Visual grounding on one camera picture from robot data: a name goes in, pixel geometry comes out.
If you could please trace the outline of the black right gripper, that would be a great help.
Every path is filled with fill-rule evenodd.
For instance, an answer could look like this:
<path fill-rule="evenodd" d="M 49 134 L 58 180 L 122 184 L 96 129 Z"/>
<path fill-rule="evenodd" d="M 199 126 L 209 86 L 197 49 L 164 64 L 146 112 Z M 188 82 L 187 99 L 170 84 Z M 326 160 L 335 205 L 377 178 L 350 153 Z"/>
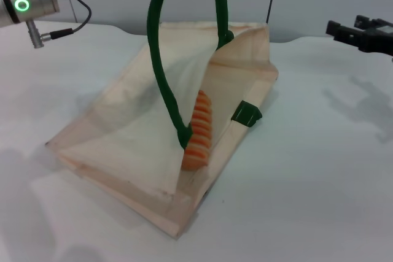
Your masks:
<path fill-rule="evenodd" d="M 335 41 L 345 44 L 358 44 L 358 49 L 366 53 L 383 53 L 392 56 L 392 23 L 377 18 L 370 19 L 357 15 L 352 29 L 329 20 L 326 34 Z"/>

